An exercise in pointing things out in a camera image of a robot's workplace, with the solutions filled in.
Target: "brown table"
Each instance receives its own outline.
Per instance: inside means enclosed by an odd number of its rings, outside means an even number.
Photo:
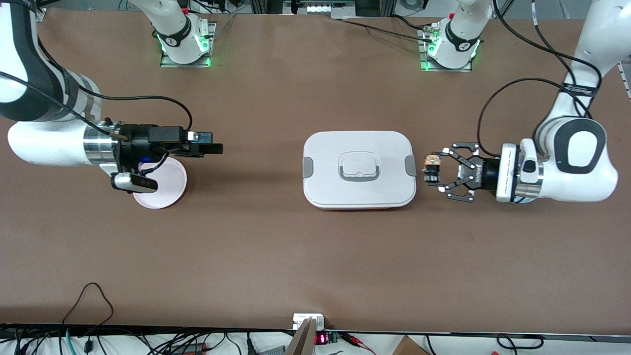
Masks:
[[[394,19],[364,21],[413,33]],[[529,21],[514,25],[534,38]],[[581,26],[541,24],[564,52]],[[150,33],[141,13],[51,10],[40,25],[62,65],[105,94],[184,101],[225,154],[183,160],[186,196],[147,210],[98,168],[31,165],[0,140],[2,322],[59,322],[97,281],[115,306],[111,323],[128,325],[285,328],[294,312],[318,311],[340,329],[631,334],[631,105],[617,70],[593,105],[620,173],[604,202],[515,206],[480,193],[459,203],[419,182],[404,208],[327,212],[302,193],[311,134],[400,131],[420,169],[425,153],[475,140],[501,85],[561,80],[561,65],[497,21],[473,73],[422,72],[415,42],[320,16],[237,16],[206,69],[159,68]],[[500,95],[485,145],[530,136],[555,92],[525,83]],[[162,102],[104,102],[103,115],[186,122]],[[70,321],[106,314],[92,290]]]

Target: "green cable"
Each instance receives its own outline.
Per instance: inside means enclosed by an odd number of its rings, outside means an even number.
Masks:
[[[66,342],[68,343],[68,347],[70,348],[70,352],[73,353],[73,355],[77,355],[77,352],[74,351],[73,343],[70,342],[70,331],[69,331],[69,329],[66,329]]]

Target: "cable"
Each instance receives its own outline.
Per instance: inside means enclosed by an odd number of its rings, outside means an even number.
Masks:
[[[64,316],[64,319],[61,320],[61,326],[63,327],[66,324],[66,319],[68,319],[68,316],[70,315],[70,313],[72,313],[74,311],[74,309],[77,307],[77,305],[79,304],[79,302],[81,301],[81,298],[83,297],[83,293],[85,292],[85,290],[90,286],[90,285],[94,285],[98,288],[98,291],[101,293],[101,297],[103,297],[103,300],[107,303],[107,305],[110,308],[110,315],[107,316],[107,318],[100,322],[99,324],[95,325],[93,327],[100,327],[101,325],[103,325],[105,322],[107,322],[108,320],[112,319],[112,317],[114,316],[114,306],[112,306],[112,303],[110,302],[109,299],[107,299],[107,297],[105,296],[105,293],[103,292],[103,289],[101,288],[101,285],[97,284],[96,282],[88,282],[85,286],[83,286],[83,289],[81,290],[81,293],[79,294],[79,298],[76,300],[76,302],[74,303],[73,307],[70,308],[70,310],[68,311],[68,313],[66,313],[66,315]]]
[[[404,35],[403,33],[397,33],[397,32],[393,32],[393,31],[384,30],[383,28],[379,28],[379,27],[373,27],[373,26],[370,26],[370,25],[364,25],[363,23],[357,23],[357,22],[346,21],[346,20],[340,20],[340,21],[342,21],[343,23],[350,23],[351,25],[361,26],[361,27],[369,28],[371,30],[388,33],[389,35],[399,36],[399,37],[413,39],[413,40],[420,40],[420,41],[426,42],[426,43],[431,43],[431,41],[432,41],[430,39],[424,39],[424,38],[420,38],[420,37],[417,37],[417,36]]]
[[[133,101],[133,100],[165,100],[165,101],[169,101],[169,102],[173,102],[174,104],[178,105],[179,107],[181,107],[186,114],[189,116],[189,124],[186,127],[186,130],[189,131],[191,130],[191,127],[193,125],[193,115],[191,114],[191,110],[189,110],[188,107],[186,107],[186,105],[184,105],[183,103],[179,102],[178,100],[172,99],[170,97],[167,96],[161,96],[161,95],[142,95],[142,96],[108,96],[108,95],[103,95],[102,93],[96,93],[88,88],[82,87],[81,85],[79,86],[79,88],[92,95],[92,96],[96,96],[96,97],[100,97],[101,99],[105,99],[105,100],[112,100],[112,101]]]
[[[235,344],[235,346],[237,347],[237,350],[239,350],[239,355],[243,355],[241,353],[241,347],[239,345],[237,345],[237,343],[235,343],[234,341],[232,341],[232,339],[228,336],[228,333],[224,333],[226,335],[226,339],[228,339],[229,342]]]
[[[586,66],[592,68],[596,74],[598,75],[598,84],[596,85],[596,88],[599,89],[600,85],[603,82],[603,76],[600,73],[600,70],[593,65],[592,63],[588,62],[588,61],[584,61],[582,59],[570,56],[568,54],[565,53],[561,53],[561,52],[557,52],[557,51],[552,51],[550,49],[548,49],[547,47],[544,47],[536,42],[533,42],[532,40],[529,40],[527,38],[525,38],[524,36],[522,36],[519,32],[515,31],[508,23],[506,23],[506,21],[504,20],[504,17],[502,16],[502,14],[500,14],[499,11],[499,6],[497,6],[497,0],[493,0],[493,8],[495,8],[495,14],[497,15],[497,18],[500,20],[500,22],[502,22],[503,26],[513,35],[515,35],[517,38],[523,40],[524,42],[528,43],[529,45],[541,49],[542,51],[548,52],[550,54],[556,54],[560,57],[564,57],[565,59],[569,59],[569,60],[573,60],[575,62],[581,63],[581,64],[585,64]]]
[[[202,4],[199,0],[192,0],[194,3],[198,3],[201,7],[203,7],[204,9],[208,10],[208,12],[213,13],[212,11],[210,11],[211,9],[214,10],[219,10],[221,12],[227,12],[227,13],[231,13],[230,11],[226,10],[226,9],[222,9],[222,8],[216,8],[214,6],[208,6],[205,4]]]
[[[480,131],[481,131],[481,127],[482,127],[482,117],[484,116],[484,112],[487,110],[488,105],[491,103],[491,101],[500,93],[502,92],[504,89],[506,89],[507,87],[514,85],[516,83],[520,83],[522,81],[540,81],[542,83],[546,83],[549,85],[552,85],[554,87],[556,87],[557,89],[565,92],[566,94],[570,95],[577,103],[578,105],[585,110],[585,113],[587,114],[587,117],[589,119],[593,119],[591,112],[589,112],[589,109],[587,108],[587,106],[585,106],[585,104],[583,104],[582,101],[579,100],[579,98],[570,90],[568,90],[567,88],[565,88],[562,85],[559,85],[557,83],[555,83],[554,81],[548,80],[548,79],[544,79],[544,78],[521,78],[521,79],[516,79],[511,81],[510,83],[502,86],[501,88],[499,88],[496,92],[493,93],[493,95],[491,95],[491,97],[488,98],[488,100],[485,102],[484,106],[482,107],[482,111],[480,112],[480,117],[478,118],[478,131],[477,131],[477,138],[478,138],[478,143],[480,144],[480,149],[485,152],[487,155],[491,156],[491,157],[496,157],[499,158],[500,155],[499,154],[495,154],[495,153],[491,153],[488,150],[486,150],[484,148],[484,146],[482,145],[482,141],[480,140]]]
[[[46,0],[46,1],[41,1],[40,3],[37,4],[38,8],[44,7],[46,5],[50,5],[50,4],[54,4],[54,3],[58,3],[61,0]]]
[[[42,50],[42,52],[44,53],[44,56],[50,61],[50,63],[53,65],[53,67],[55,67],[57,70],[59,70],[65,77],[66,75],[66,69],[64,67],[62,67],[56,60],[55,58],[53,58],[51,56],[51,54],[46,50],[46,47],[44,47],[42,41],[39,39],[39,37],[37,38],[37,43],[40,47],[40,49]],[[142,95],[142,96],[108,96],[108,95],[103,95],[102,93],[96,93],[93,92],[92,90],[85,88],[81,85],[79,85],[79,88],[92,95],[92,96],[96,96],[96,97],[100,97],[101,99],[105,99],[105,100],[112,100],[112,101],[132,101],[132,100],[165,100],[165,101],[169,101],[169,102],[173,102],[174,104],[178,105],[179,107],[181,107],[184,112],[186,112],[186,114],[189,116],[189,125],[187,126],[186,130],[189,131],[191,130],[191,127],[193,125],[193,115],[191,114],[191,110],[189,110],[188,107],[186,107],[186,105],[184,105],[183,103],[179,102],[178,100],[172,99],[170,97],[167,96],[161,96],[161,95]],[[107,132],[104,129],[99,130],[99,132],[103,133],[103,132]]]
[[[70,341],[70,329],[68,328],[66,328],[66,343],[68,343],[68,347],[70,348],[72,355],[77,355],[77,352],[74,350],[73,343]]]
[[[563,58],[561,56],[558,55],[558,51],[556,51],[552,45],[546,40],[546,37],[543,36],[543,33],[541,33],[541,29],[539,29],[539,22],[537,21],[537,11],[536,11],[536,4],[535,4],[535,0],[531,0],[531,7],[532,7],[532,13],[533,13],[533,25],[534,25],[534,30],[537,32],[537,36],[539,36],[539,38],[541,39],[541,41],[543,42],[543,44],[546,45],[546,47],[555,52],[554,56],[558,59],[559,62],[561,62],[561,65],[563,65],[563,67],[565,68],[565,70],[567,71],[567,73],[570,75],[571,79],[572,79],[572,84],[576,85],[576,76],[574,75],[574,71],[572,70],[572,68],[570,68],[570,66],[563,60]],[[576,112],[580,113],[579,108],[576,105],[576,101],[574,101],[574,109],[576,110]]]
[[[37,87],[35,87],[34,85],[32,85],[31,83],[24,81],[16,76],[13,76],[11,74],[5,73],[3,71],[0,71],[0,76],[2,76],[3,78],[7,78],[9,80],[13,80],[17,83],[20,83],[24,86],[26,86],[27,88],[37,92],[38,94],[40,94],[41,96],[43,96],[44,98],[46,98],[47,100],[51,101],[53,104],[59,106],[62,109],[65,109],[66,111],[68,111],[70,114],[74,115],[75,117],[77,117],[78,119],[80,119],[81,121],[83,121],[85,124],[87,124],[88,126],[94,128],[95,130],[103,133],[106,136],[110,136],[112,138],[118,139],[118,140],[122,140],[122,141],[127,141],[127,137],[125,136],[121,136],[118,135],[116,133],[113,132],[108,132],[105,131],[103,128],[98,127],[96,124],[92,123],[89,119],[81,116],[80,114],[78,114],[75,110],[73,110],[70,106],[66,105],[66,104],[62,104],[61,102],[57,101],[55,98],[53,98],[52,96],[50,96],[49,94],[41,91],[40,89],[38,89]]]
[[[101,343],[101,337],[97,334],[97,342],[98,342],[98,346],[101,347],[101,351],[103,352],[103,355],[107,355],[107,351],[105,351],[105,348],[103,347],[103,343]]]
[[[36,355],[36,354],[37,354],[37,350],[39,349],[40,345],[41,345],[42,343],[44,343],[44,341],[46,340],[46,338],[48,338],[48,337],[49,337],[49,336],[53,333],[53,331],[54,331],[54,329],[52,328],[52,329],[50,330],[50,332],[48,332],[48,333],[44,336],[44,338],[43,338],[42,340],[38,340],[38,341],[37,341],[37,344],[35,345],[35,349],[33,350],[33,352],[31,352],[31,355]]]
[[[403,16],[400,16],[400,15],[397,15],[396,13],[393,13],[392,15],[390,15],[390,17],[398,18],[399,20],[403,21],[407,26],[410,26],[411,28],[414,28],[415,30],[421,30],[422,31],[425,28],[425,26],[429,26],[429,25],[432,24],[430,22],[430,23],[426,23],[424,25],[416,26],[416,25],[412,24],[412,22],[408,21],[407,18],[405,18]]]
[[[432,355],[436,355],[436,352],[433,350],[433,347],[432,347],[432,341],[430,340],[430,336],[426,334],[425,337],[427,338],[427,346],[430,348],[430,352],[432,353]]]
[[[509,341],[510,346],[506,346],[504,344],[502,344],[502,342],[500,341],[500,339],[506,339]],[[512,341],[512,339],[505,334],[498,334],[497,337],[495,338],[495,341],[497,341],[497,345],[503,347],[506,350],[513,350],[515,352],[515,355],[519,355],[517,353],[517,350],[537,350],[540,347],[543,346],[543,337],[538,338],[541,342],[535,346],[515,346],[515,343]]]

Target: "red wire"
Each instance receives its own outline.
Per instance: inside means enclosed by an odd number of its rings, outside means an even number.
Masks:
[[[372,355],[377,355],[371,348],[369,348],[366,344],[364,343],[359,343],[359,347],[361,347],[362,349],[366,349],[370,352],[372,352]]]
[[[368,347],[368,345],[364,344],[361,340],[359,340],[359,338],[352,337],[351,341],[354,342],[358,347],[361,347],[362,349],[366,349],[372,352],[372,355],[377,355],[371,348]]]

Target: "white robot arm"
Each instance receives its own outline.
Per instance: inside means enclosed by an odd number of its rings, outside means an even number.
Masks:
[[[597,94],[601,75],[631,54],[631,0],[595,0],[589,9],[574,57],[593,64],[599,71],[577,61],[564,87],[589,107]],[[519,146],[505,143],[501,156],[482,158],[478,143],[454,143],[442,152],[426,157],[425,180],[437,186],[448,198],[472,202],[475,190],[492,190],[499,202],[525,203],[536,198],[564,202],[597,202],[608,198],[616,188],[618,172],[607,152],[603,126],[585,116],[575,98],[565,91],[547,117],[536,128],[534,139],[523,139]],[[467,148],[465,159],[456,150]],[[460,162],[458,180],[440,184],[440,157]],[[466,195],[455,195],[459,185],[469,188]]]
[[[208,20],[185,15],[176,0],[129,0],[151,21],[162,50],[178,64],[189,64],[209,51]]]
[[[462,68],[474,56],[480,34],[493,13],[491,0],[458,0],[458,3],[453,16],[432,25],[438,28],[438,34],[430,36],[433,45],[427,52],[449,69]]]
[[[0,0],[0,116],[17,121],[8,133],[17,156],[38,165],[96,165],[114,188],[151,193],[157,183],[144,176],[140,163],[163,161],[170,153],[222,153],[212,133],[190,131],[190,125],[101,121],[104,96],[90,79],[60,66],[39,44],[35,7],[35,0]]]

